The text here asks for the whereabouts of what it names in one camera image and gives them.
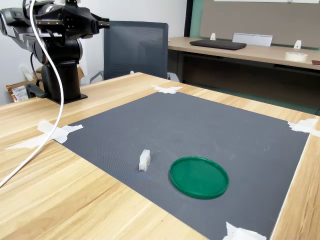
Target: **green plastic lid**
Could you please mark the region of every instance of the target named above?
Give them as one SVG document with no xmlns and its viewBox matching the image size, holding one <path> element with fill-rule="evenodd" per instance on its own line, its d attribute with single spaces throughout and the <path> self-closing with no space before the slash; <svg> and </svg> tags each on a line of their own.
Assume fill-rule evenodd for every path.
<svg viewBox="0 0 320 240">
<path fill-rule="evenodd" d="M 197 156 L 176 160 L 170 167 L 172 184 L 183 194 L 196 199 L 215 199 L 229 185 L 227 172 L 217 163 Z"/>
</svg>

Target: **black laptop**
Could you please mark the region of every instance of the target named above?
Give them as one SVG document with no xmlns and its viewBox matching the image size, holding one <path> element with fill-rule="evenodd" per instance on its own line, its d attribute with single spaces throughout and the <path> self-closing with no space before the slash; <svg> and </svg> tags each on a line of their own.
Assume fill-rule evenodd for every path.
<svg viewBox="0 0 320 240">
<path fill-rule="evenodd" d="M 198 47 L 214 48 L 214 49 L 226 49 L 226 50 L 239 50 L 247 46 L 246 43 L 232 42 L 232 41 L 218 41 L 218 40 L 198 40 L 191 41 L 191 45 Z"/>
</svg>

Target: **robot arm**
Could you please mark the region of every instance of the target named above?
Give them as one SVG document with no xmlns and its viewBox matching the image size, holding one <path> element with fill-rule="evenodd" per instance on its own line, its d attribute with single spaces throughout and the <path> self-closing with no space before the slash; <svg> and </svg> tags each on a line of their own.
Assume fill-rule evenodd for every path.
<svg viewBox="0 0 320 240">
<path fill-rule="evenodd" d="M 77 0 L 66 0 L 65 5 L 57 5 L 53 0 L 36 2 L 33 17 L 42 36 L 40 39 L 59 71 L 65 100 L 73 102 L 84 98 L 80 93 L 77 64 L 82 57 L 82 46 L 79 39 L 89 39 L 109 28 L 109 19 L 101 18 L 90 12 L 88 8 L 78 7 Z M 60 101 L 58 80 L 38 44 L 31 28 L 26 0 L 22 8 L 6 8 L 0 10 L 1 32 L 12 38 L 22 49 L 28 50 L 44 66 L 42 81 L 45 95 L 55 101 Z"/>
</svg>

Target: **wooden table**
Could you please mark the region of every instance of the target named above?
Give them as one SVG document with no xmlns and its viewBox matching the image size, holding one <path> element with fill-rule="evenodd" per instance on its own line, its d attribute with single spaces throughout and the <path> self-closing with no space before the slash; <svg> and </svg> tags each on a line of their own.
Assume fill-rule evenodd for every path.
<svg viewBox="0 0 320 240">
<path fill-rule="evenodd" d="M 269 64 L 279 64 L 285 66 L 299 67 L 305 69 L 320 70 L 320 65 L 313 65 L 312 60 L 320 61 L 320 51 L 307 49 L 293 49 L 291 47 L 282 46 L 251 46 L 248 45 L 239 50 L 225 50 L 202 46 L 192 46 L 190 42 L 201 40 L 200 38 L 191 37 L 175 37 L 170 38 L 168 49 L 180 52 L 188 52 L 194 54 L 211 55 L 218 57 L 226 57 L 232 59 L 249 60 L 263 62 Z M 307 60 L 304 62 L 289 61 L 285 59 L 287 52 L 297 52 L 308 54 Z"/>
<path fill-rule="evenodd" d="M 314 115 L 135 73 L 84 86 L 87 99 L 64 106 L 59 127 L 164 88 L 297 123 Z M 0 107 L 0 179 L 34 149 L 4 150 L 39 136 L 59 105 L 33 98 Z M 274 231 L 276 240 L 320 239 L 320 138 L 310 136 Z M 205 239 L 148 199 L 55 141 L 0 188 L 3 239 Z"/>
</svg>

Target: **office chair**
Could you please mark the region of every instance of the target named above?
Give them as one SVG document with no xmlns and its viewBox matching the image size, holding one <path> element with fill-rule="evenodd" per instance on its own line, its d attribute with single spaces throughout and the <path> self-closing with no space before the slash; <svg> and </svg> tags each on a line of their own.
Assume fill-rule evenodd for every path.
<svg viewBox="0 0 320 240">
<path fill-rule="evenodd" d="M 99 75 L 103 80 L 140 72 L 179 82 L 168 73 L 168 24 L 158 22 L 110 21 L 104 31 L 104 70 L 81 79 L 88 85 Z"/>
</svg>

